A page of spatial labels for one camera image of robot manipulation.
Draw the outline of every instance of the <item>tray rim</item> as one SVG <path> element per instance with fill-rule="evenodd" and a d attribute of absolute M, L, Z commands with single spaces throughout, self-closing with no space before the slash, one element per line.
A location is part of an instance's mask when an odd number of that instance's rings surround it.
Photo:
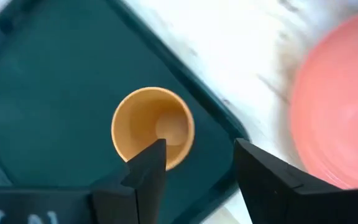
<path fill-rule="evenodd" d="M 9 35 L 17 24 L 7 26 L 7 21 L 16 19 L 16 14 L 27 14 L 40 1 L 47 0 L 11 0 L 0 13 L 0 31 Z M 122 22 L 135 33 L 172 72 L 175 78 L 186 88 L 197 102 L 222 126 L 233 139 L 244 138 L 250 141 L 249 135 L 241 122 L 223 104 L 209 87 L 200 80 L 169 48 L 163 41 L 149 29 L 147 24 L 128 6 L 123 0 L 102 0 L 117 13 Z M 2 170 L 7 169 L 0 163 Z M 196 202 L 190 205 L 181 215 L 176 217 L 173 223 L 200 223 L 210 213 L 217 209 L 227 198 L 238 189 L 237 180 L 234 177 L 234 168 L 229 170 Z"/>

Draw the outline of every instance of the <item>black object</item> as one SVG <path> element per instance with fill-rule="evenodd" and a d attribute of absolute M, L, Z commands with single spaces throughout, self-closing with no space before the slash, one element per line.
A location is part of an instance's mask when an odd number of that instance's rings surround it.
<path fill-rule="evenodd" d="M 0 224 L 154 224 L 165 184 L 165 140 L 159 139 L 124 172 L 88 188 L 0 187 Z"/>
<path fill-rule="evenodd" d="M 358 224 L 358 190 L 341 190 L 244 139 L 236 140 L 234 164 L 253 224 Z"/>
<path fill-rule="evenodd" d="M 167 172 L 158 222 L 199 223 L 237 190 L 240 122 L 118 0 L 12 0 L 0 14 L 0 166 L 15 186 L 89 185 L 124 166 L 111 142 L 119 102 L 145 86 L 183 98 L 195 119 Z"/>

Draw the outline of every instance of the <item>dark green tray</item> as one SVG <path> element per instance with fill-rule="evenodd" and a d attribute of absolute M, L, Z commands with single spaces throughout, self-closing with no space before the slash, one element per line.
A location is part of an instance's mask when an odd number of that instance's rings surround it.
<path fill-rule="evenodd" d="M 160 86 L 186 101 L 196 136 L 167 173 L 159 223 L 199 222 L 236 189 L 233 140 L 246 132 L 122 2 L 14 0 L 0 34 L 0 164 L 15 185 L 88 185 L 124 166 L 114 110 Z"/>

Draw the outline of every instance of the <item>pink bowl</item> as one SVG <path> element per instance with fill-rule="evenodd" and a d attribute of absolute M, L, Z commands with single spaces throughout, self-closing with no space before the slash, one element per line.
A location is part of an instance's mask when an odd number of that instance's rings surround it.
<path fill-rule="evenodd" d="M 296 77 L 290 119 L 308 172 L 358 188 L 358 16 L 309 54 Z"/>

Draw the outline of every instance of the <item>white surface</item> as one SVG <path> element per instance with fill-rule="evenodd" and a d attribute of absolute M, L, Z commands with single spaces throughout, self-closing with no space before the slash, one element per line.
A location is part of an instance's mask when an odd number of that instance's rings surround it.
<path fill-rule="evenodd" d="M 303 169 L 287 118 L 295 70 L 322 36 L 358 13 L 358 0 L 126 2 L 225 102 L 255 145 Z M 204 223 L 251 223 L 241 193 Z"/>

